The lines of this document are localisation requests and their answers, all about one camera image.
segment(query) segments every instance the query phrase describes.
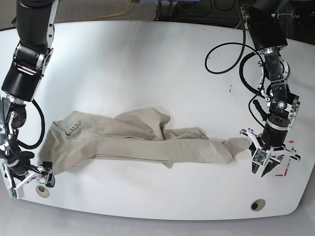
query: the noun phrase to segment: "table surface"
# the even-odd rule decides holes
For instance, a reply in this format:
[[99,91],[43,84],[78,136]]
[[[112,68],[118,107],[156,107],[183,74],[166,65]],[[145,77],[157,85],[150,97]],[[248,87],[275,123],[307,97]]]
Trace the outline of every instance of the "table surface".
[[[0,83],[18,40],[16,30],[0,32]],[[242,32],[163,22],[57,24],[54,54],[35,96],[45,114],[46,131],[52,121],[75,110],[115,117],[154,107],[171,116],[167,128],[200,127],[209,137],[222,139],[239,137],[239,130],[248,127],[259,133],[262,129],[247,109],[253,94],[242,85],[238,67],[224,75],[212,75],[204,68],[207,52],[230,41],[241,42]],[[57,175],[47,199],[37,195],[35,182],[28,184],[25,200],[98,214],[169,220],[257,218],[293,212],[315,160],[315,47],[288,43],[282,56],[290,64],[289,84],[300,96],[301,108],[287,140],[296,141],[302,159],[290,162],[286,176],[276,175],[284,173],[289,160],[263,178],[262,170],[252,174],[249,151],[228,164],[176,163],[171,169],[158,163],[93,160]],[[211,68],[228,68],[240,49],[229,45],[217,50],[211,55]],[[253,58],[245,67],[245,77],[254,87],[261,77],[257,62]],[[32,144],[39,137],[40,118],[31,104],[27,115],[19,138]],[[250,206],[257,199],[264,199],[266,206],[254,212]]]

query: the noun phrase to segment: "black arm segment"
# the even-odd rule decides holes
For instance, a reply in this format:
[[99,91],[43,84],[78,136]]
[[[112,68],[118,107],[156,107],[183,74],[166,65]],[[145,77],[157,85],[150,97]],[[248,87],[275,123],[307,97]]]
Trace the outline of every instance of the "black arm segment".
[[16,24],[20,43],[2,90],[32,101],[52,54],[54,22],[59,0],[17,0]]
[[47,30],[54,0],[17,0],[16,24],[21,44],[39,53],[48,48]]

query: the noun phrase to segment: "circular hole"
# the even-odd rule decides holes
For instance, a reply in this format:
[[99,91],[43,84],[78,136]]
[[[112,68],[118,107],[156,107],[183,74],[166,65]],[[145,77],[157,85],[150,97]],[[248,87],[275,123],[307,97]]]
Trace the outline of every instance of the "circular hole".
[[251,205],[251,210],[253,211],[260,211],[262,210],[266,205],[265,200],[263,199],[258,199],[255,202],[252,203]]
[[41,196],[42,198],[48,198],[49,197],[49,191],[46,187],[42,185],[38,185],[36,187],[36,193]]
[[254,203],[254,204],[252,205],[252,209],[253,209],[253,210],[256,210],[257,207],[258,207],[258,204],[257,204],[257,203]]
[[38,190],[41,191],[42,193],[45,192],[45,188],[43,186],[39,186]]

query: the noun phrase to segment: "screw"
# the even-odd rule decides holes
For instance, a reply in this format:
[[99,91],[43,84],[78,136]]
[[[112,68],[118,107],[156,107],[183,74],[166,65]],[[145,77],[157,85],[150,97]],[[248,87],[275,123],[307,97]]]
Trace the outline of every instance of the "screw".
[[285,107],[285,103],[283,101],[278,102],[278,107],[283,109]]

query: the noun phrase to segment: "beige pants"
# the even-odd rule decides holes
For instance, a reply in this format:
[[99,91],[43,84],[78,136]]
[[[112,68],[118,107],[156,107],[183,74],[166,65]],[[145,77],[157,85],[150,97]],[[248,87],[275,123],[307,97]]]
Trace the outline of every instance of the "beige pants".
[[198,128],[166,130],[169,120],[153,108],[114,119],[73,112],[52,124],[40,161],[52,161],[55,174],[90,158],[154,161],[170,168],[174,162],[231,162],[250,146],[246,138],[209,140]]

